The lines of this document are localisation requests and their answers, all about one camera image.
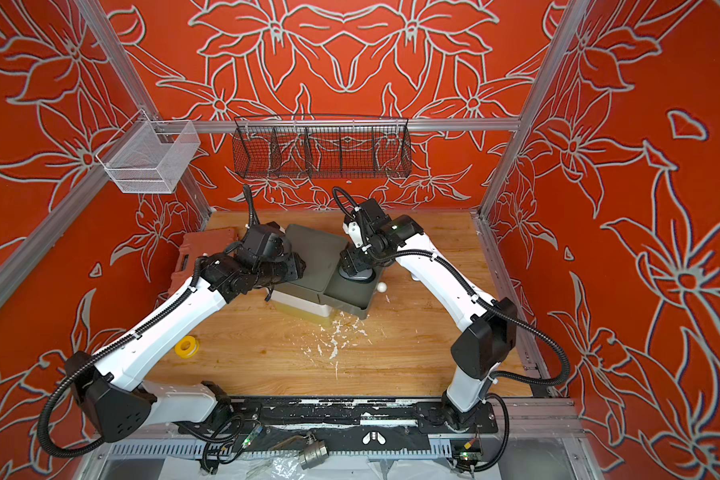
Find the grey black computer mouse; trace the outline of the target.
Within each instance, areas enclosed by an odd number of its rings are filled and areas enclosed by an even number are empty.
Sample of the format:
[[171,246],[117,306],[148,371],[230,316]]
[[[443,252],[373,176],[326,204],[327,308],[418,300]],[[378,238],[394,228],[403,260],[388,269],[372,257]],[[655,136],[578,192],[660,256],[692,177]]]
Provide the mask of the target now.
[[347,274],[346,278],[350,281],[358,282],[358,283],[369,283],[374,280],[376,277],[375,270],[373,268],[368,268],[365,270],[357,271],[352,274]]

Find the grey top drawer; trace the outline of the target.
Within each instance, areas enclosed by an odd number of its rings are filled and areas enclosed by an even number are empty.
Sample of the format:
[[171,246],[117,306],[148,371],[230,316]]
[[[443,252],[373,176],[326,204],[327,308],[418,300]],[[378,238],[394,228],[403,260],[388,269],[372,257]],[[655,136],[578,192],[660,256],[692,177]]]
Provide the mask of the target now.
[[318,297],[322,304],[365,320],[368,318],[383,272],[383,267],[373,267],[370,274],[366,273],[360,279],[355,279],[349,278],[342,272],[341,267],[337,266]]

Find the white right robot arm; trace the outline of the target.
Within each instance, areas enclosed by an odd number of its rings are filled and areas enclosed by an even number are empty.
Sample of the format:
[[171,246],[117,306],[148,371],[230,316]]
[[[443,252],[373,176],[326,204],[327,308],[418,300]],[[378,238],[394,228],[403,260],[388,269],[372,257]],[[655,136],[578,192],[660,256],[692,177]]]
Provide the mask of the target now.
[[[460,336],[451,347],[456,369],[443,400],[451,426],[459,428],[475,407],[488,399],[491,386],[500,379],[541,387],[559,386],[568,380],[571,363],[563,348],[518,319],[512,302],[501,303],[468,280],[414,219],[408,215],[393,218],[375,199],[359,202],[338,186],[331,194],[344,214],[342,228],[350,238],[350,245],[340,254],[341,271],[356,276],[396,263],[440,302],[459,329]],[[542,340],[557,355],[557,375],[533,378],[500,368],[515,346],[518,330]]]

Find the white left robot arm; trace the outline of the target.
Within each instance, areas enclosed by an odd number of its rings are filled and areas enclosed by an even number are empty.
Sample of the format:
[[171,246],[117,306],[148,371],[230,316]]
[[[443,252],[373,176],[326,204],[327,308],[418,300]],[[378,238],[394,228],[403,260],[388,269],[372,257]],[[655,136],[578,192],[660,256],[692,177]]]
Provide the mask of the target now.
[[[144,425],[174,423],[196,438],[229,415],[228,397],[213,382],[171,387],[146,381],[162,357],[201,322],[253,290],[302,277],[305,263],[275,222],[260,221],[250,187],[243,188],[248,207],[242,239],[223,251],[200,256],[193,272],[166,302],[119,338],[92,354],[77,352],[65,363],[65,376],[38,417],[39,446],[55,458],[75,458],[104,443],[120,441]],[[99,436],[81,447],[62,447],[51,438],[57,404],[71,395]]]

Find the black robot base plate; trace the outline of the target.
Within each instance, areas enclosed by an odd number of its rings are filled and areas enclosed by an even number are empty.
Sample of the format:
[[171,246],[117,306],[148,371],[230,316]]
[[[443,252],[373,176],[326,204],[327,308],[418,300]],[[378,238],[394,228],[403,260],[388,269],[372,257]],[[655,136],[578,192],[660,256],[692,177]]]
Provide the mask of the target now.
[[479,453],[501,432],[490,404],[449,413],[438,397],[240,397],[177,427],[203,442],[213,460],[291,454],[315,444],[329,455],[451,458]]

